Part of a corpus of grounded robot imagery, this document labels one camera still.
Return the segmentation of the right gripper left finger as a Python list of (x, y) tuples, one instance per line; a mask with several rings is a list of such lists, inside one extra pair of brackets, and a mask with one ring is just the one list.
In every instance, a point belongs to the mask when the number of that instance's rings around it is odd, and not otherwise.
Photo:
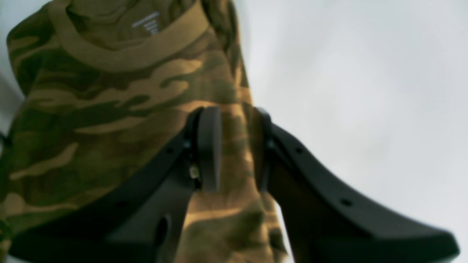
[(194, 193), (220, 188), (221, 110), (200, 107), (144, 168), (84, 208), (19, 233), (10, 263), (170, 263)]

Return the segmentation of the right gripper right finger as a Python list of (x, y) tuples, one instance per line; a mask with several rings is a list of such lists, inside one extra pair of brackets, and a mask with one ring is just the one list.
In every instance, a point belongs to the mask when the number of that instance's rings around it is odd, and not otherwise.
[(333, 175), (296, 137), (254, 108), (256, 185), (279, 204), (296, 263), (449, 263), (449, 231), (401, 215)]

